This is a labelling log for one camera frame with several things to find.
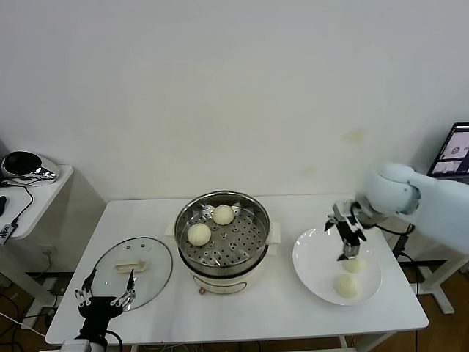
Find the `white table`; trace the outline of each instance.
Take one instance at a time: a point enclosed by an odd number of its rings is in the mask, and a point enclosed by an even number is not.
[[[49,205],[51,205],[57,194],[62,190],[64,184],[73,173],[73,168],[69,165],[60,165],[59,167],[61,173],[54,183],[44,186],[28,187],[28,190],[34,197],[34,201],[21,215],[18,221],[18,228],[11,235],[8,242],[6,242],[4,246],[0,246],[0,272],[35,298],[27,315],[39,314],[42,307],[53,306],[55,297],[51,295],[48,290],[53,287],[56,279],[46,279],[42,286],[39,285],[21,268],[21,261],[10,253],[8,243],[9,241],[22,240],[27,237],[49,208]],[[0,217],[1,229],[5,224],[9,224],[21,210],[27,206],[29,203],[29,195],[24,188],[21,187],[0,188],[0,195],[7,197],[5,212]],[[35,321],[36,318],[29,318],[25,320],[24,323],[32,326]]]
[[[380,231],[367,232],[383,266],[382,287],[368,303],[355,307],[329,304],[298,279],[292,264],[295,240],[307,229],[324,226],[332,204],[343,197],[347,195],[258,197],[271,220],[281,223],[282,242],[276,256],[265,258],[259,280],[246,291],[228,296],[199,295],[177,247],[164,236],[169,222],[189,199],[110,202],[78,264],[46,341],[59,345],[78,334],[84,319],[78,314],[73,290],[81,286],[111,246],[139,236],[166,243],[174,268],[157,298],[111,321],[110,330],[120,334],[125,344],[375,334],[357,347],[357,351],[369,351],[396,331],[424,328],[428,325],[426,315]]]

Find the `white wall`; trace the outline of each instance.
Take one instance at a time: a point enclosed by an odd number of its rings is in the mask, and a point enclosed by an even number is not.
[[[0,139],[111,199],[353,191],[468,120],[466,0],[0,2]]]

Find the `steamed bun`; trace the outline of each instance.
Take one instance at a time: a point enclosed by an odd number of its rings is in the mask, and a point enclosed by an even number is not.
[[[206,224],[195,224],[189,228],[188,240],[193,246],[203,246],[212,237],[212,232]]]
[[[351,274],[342,274],[333,281],[334,290],[344,298],[354,298],[360,295],[360,286]]]
[[[235,218],[233,208],[228,205],[219,205],[213,211],[212,220],[219,225],[227,225]]]
[[[349,273],[356,274],[366,269],[366,261],[360,258],[342,260],[342,267]]]

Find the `power outlet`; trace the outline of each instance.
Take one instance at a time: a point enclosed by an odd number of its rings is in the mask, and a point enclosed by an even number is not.
[[[57,253],[57,247],[51,244],[40,244],[39,249],[44,255],[54,255]]]

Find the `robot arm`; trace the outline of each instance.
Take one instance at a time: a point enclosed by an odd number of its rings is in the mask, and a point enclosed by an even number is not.
[[[133,270],[127,287],[119,297],[93,296],[91,286],[96,269],[84,280],[81,290],[75,290],[78,311],[85,318],[80,334],[74,340],[64,341],[61,352],[104,352],[108,347],[106,330],[111,319],[121,315],[136,297]]]
[[[338,227],[344,242],[339,258],[354,258],[363,229],[395,216],[414,224],[423,235],[463,254],[469,254],[469,186],[436,180],[398,164],[384,164],[366,178],[365,190],[354,200],[337,202],[327,230]]]

